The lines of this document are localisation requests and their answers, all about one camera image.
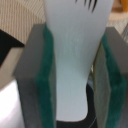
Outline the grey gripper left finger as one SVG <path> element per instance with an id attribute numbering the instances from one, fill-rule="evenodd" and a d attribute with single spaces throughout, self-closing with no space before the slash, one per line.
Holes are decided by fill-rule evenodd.
<path id="1" fill-rule="evenodd" d="M 45 24 L 33 26 L 14 76 L 25 128 L 56 128 L 56 66 Z"/>

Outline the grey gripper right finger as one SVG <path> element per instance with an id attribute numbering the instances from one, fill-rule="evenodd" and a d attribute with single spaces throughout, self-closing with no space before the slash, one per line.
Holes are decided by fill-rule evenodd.
<path id="1" fill-rule="evenodd" d="M 98 128 L 128 128 L 128 45 L 114 27 L 101 40 L 93 82 Z"/>

